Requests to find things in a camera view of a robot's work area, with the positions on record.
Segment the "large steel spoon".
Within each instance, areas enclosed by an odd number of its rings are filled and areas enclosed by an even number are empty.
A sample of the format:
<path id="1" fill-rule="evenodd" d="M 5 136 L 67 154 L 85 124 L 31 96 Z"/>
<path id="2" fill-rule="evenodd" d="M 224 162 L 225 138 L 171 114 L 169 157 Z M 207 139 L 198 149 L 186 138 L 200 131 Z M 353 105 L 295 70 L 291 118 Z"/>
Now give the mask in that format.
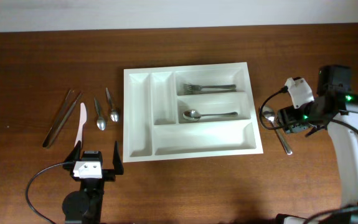
<path id="1" fill-rule="evenodd" d="M 263 109 L 261 110 L 262 115 L 270 122 L 270 124 L 272 125 L 272 127 L 275 127 L 275 112 L 272 108 L 270 108 L 269 106 L 264 106 Z M 288 144 L 288 142 L 286 141 L 286 139 L 284 138 L 284 136 L 279 132 L 279 130 L 275 130 L 276 135 L 278 136 L 278 139 L 281 142 L 281 145 L 283 146 L 283 149 L 285 150 L 287 155 L 292 155 L 293 151 L 290 147 L 290 145 Z"/>
<path id="2" fill-rule="evenodd" d="M 214 114 L 201 114 L 199 113 L 197 110 L 186 110 L 182 113 L 182 116 L 184 119 L 188 120 L 188 121 L 199 121 L 201 118 L 206 117 L 206 116 L 237 116 L 238 113 L 237 112 L 230 112 L 230 113 L 214 113 Z"/>

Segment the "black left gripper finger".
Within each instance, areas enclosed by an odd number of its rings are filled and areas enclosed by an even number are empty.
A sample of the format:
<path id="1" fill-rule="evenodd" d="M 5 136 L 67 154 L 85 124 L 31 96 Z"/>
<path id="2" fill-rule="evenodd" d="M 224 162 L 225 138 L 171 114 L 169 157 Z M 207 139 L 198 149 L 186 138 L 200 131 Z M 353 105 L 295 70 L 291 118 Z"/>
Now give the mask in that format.
<path id="1" fill-rule="evenodd" d="M 124 174 L 124 167 L 121 160 L 121 156 L 119 153 L 119 144 L 117 141 L 114 143 L 114 150 L 113 150 L 113 170 L 115 175 L 123 175 Z"/>
<path id="2" fill-rule="evenodd" d="M 66 157 L 64 162 L 77 161 L 80 158 L 80 151 L 82 150 L 82 142 L 77 141 L 71 153 Z"/>

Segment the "steel fork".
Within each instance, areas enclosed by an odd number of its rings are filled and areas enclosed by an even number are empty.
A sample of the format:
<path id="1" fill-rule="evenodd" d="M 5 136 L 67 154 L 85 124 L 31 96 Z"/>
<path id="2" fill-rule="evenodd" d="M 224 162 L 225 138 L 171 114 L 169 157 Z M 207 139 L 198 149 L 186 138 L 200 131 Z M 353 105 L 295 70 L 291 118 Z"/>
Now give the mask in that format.
<path id="1" fill-rule="evenodd" d="M 203 89 L 224 89 L 224 90 L 235 90 L 236 85 L 192 85 L 183 84 L 184 90 L 202 91 Z"/>
<path id="2" fill-rule="evenodd" d="M 215 91 L 184 90 L 183 95 L 203 95 L 203 94 L 233 93 L 233 92 L 237 92 L 237 90 L 215 90 Z"/>

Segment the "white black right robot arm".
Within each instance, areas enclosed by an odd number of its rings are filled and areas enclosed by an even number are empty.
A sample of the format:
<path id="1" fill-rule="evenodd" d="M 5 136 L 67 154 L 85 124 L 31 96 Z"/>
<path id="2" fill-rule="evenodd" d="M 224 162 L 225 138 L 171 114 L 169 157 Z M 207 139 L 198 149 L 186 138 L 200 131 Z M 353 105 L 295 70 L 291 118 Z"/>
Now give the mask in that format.
<path id="1" fill-rule="evenodd" d="M 352 92 L 351 77 L 349 67 L 326 65 L 319 69 L 316 93 L 304 78 L 285 83 L 292 104 L 278 110 L 277 122 L 286 134 L 328 132 L 341 179 L 341 205 L 309 218 L 284 216 L 283 223 L 358 223 L 358 95 Z"/>

